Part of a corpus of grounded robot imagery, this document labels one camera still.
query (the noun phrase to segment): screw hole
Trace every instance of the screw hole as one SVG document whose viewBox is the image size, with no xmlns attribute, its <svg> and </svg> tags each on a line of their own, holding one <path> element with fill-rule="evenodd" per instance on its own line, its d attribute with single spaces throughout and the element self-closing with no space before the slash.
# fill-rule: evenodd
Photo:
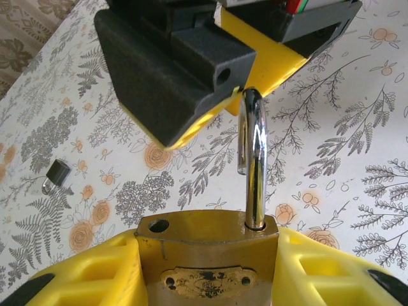
<svg viewBox="0 0 408 306">
<path fill-rule="evenodd" d="M 168 277 L 166 279 L 166 285 L 169 286 L 169 287 L 174 286 L 174 279 L 171 278 L 171 277 Z"/>
<path fill-rule="evenodd" d="M 158 219 L 149 224 L 149 230 L 153 233 L 162 233 L 168 229 L 170 223 L 165 219 Z"/>
<path fill-rule="evenodd" d="M 176 289 L 176 287 L 174 286 L 174 279 L 172 277 L 168 277 L 166 279 L 166 285 L 167 285 L 168 289 L 170 289 L 170 290 L 175 290 Z"/>
<path fill-rule="evenodd" d="M 230 77 L 229 76 L 230 74 L 231 74 L 231 70 L 229 68 L 222 70 L 221 73 L 217 77 L 217 86 L 220 86 L 223 83 L 225 83 Z"/>
<path fill-rule="evenodd" d="M 242 280 L 241 280 L 241 283 L 244 285 L 244 286 L 249 286 L 250 284 L 251 284 L 251 280 L 249 279 L 249 277 L 242 277 Z"/>
</svg>

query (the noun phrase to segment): lock mechanism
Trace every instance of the lock mechanism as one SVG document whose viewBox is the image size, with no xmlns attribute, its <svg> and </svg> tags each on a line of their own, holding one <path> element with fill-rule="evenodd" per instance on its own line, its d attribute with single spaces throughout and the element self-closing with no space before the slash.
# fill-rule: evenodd
<svg viewBox="0 0 408 306">
<path fill-rule="evenodd" d="M 144 217 L 135 233 L 149 306 L 270 306 L 278 228 L 265 215 L 266 116 L 244 91 L 238 172 L 246 212 L 195 210 Z"/>
</svg>

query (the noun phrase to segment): padlock body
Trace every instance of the padlock body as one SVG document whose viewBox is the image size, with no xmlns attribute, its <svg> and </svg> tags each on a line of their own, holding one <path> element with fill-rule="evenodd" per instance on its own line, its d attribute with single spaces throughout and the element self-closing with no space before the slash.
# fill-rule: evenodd
<svg viewBox="0 0 408 306">
<path fill-rule="evenodd" d="M 270 306 L 278 229 L 245 226 L 245 212 L 144 217 L 135 233 L 149 306 Z"/>
</svg>

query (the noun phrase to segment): metal hook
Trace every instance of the metal hook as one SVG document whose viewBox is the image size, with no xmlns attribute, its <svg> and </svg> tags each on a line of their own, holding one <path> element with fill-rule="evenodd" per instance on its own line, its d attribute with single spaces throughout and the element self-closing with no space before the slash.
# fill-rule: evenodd
<svg viewBox="0 0 408 306">
<path fill-rule="evenodd" d="M 262 95 L 253 88 L 244 90 L 238 121 L 238 172 L 247 175 L 245 225 L 262 230 L 266 199 L 266 112 Z"/>
<path fill-rule="evenodd" d="M 51 191 L 53 191 L 55 188 L 55 185 L 53 182 L 51 182 L 51 180 L 47 177 L 44 180 L 43 185 L 41 186 L 41 191 L 43 194 L 45 194 L 46 196 L 49 195 L 51 193 Z"/>
</svg>

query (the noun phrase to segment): yellow plastic part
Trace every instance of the yellow plastic part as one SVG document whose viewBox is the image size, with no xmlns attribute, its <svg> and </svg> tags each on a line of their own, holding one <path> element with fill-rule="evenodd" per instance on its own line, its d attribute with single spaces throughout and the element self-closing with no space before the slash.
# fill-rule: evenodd
<svg viewBox="0 0 408 306">
<path fill-rule="evenodd" d="M 365 271 L 387 270 L 279 228 L 273 306 L 400 306 Z"/>
<path fill-rule="evenodd" d="M 236 16 L 221 8 L 221 27 L 231 35 L 257 51 L 246 87 L 255 87 L 267 96 L 298 71 L 308 59 L 283 44 L 255 30 Z M 238 115 L 240 97 L 226 107 L 232 115 Z"/>
<path fill-rule="evenodd" d="M 147 306 L 135 230 L 37 273 L 55 277 L 27 306 Z"/>
<path fill-rule="evenodd" d="M 148 306 L 134 230 L 57 263 L 27 306 Z M 279 228 L 273 306 L 400 306 L 365 271 L 387 270 Z"/>
<path fill-rule="evenodd" d="M 236 100 L 237 97 L 240 96 L 238 93 L 239 87 L 235 87 L 231 97 L 225 99 L 221 103 L 219 103 L 217 106 L 213 107 L 213 109 L 209 110 L 207 113 L 202 115 L 199 119 L 194 122 L 191 127 L 181 136 L 177 142 L 170 146 L 170 147 L 165 147 L 154 135 L 122 104 L 120 103 L 120 106 L 122 109 L 136 122 L 138 126 L 140 126 L 143 131 L 146 133 L 147 136 L 149 136 L 160 149 L 162 150 L 175 150 L 177 148 L 181 148 L 185 145 L 187 145 L 193 138 L 194 136 L 197 135 L 197 133 L 200 131 L 201 128 L 207 125 L 207 123 L 213 119 L 216 115 L 219 114 L 223 109 L 226 108 L 226 106 L 230 105 L 232 101 Z"/>
</svg>

